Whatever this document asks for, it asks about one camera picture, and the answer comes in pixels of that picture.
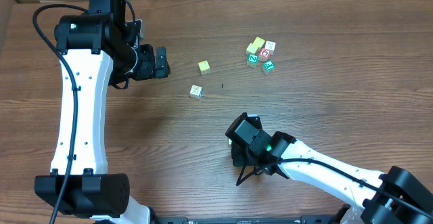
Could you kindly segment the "wooden block with E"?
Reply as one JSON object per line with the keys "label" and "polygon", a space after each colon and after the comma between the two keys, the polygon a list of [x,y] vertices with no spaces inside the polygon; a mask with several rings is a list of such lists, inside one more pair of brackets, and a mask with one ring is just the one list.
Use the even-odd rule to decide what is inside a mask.
{"label": "wooden block with E", "polygon": [[196,99],[200,99],[202,97],[203,88],[197,85],[192,85],[191,90],[189,92],[190,96]]}

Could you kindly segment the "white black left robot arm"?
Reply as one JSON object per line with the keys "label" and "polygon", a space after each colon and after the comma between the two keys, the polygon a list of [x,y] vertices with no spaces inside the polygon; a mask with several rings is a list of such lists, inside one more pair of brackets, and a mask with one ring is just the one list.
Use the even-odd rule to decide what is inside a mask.
{"label": "white black left robot arm", "polygon": [[156,223],[155,212],[131,196],[129,178],[111,174],[105,147],[108,89],[170,74],[166,49],[141,44],[143,22],[127,21],[128,0],[89,0],[61,17],[48,42],[60,60],[62,103],[58,142],[35,194],[54,214],[96,223]]}

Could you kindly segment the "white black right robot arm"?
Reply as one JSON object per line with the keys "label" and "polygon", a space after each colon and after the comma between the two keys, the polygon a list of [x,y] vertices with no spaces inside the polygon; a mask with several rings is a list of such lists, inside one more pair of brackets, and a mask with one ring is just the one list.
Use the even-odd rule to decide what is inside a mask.
{"label": "white black right robot arm", "polygon": [[277,131],[263,130],[258,115],[238,116],[225,132],[241,185],[253,175],[278,174],[315,186],[347,204],[334,223],[431,223],[432,192],[413,174],[398,166],[387,173],[362,169],[310,148],[303,141]]}

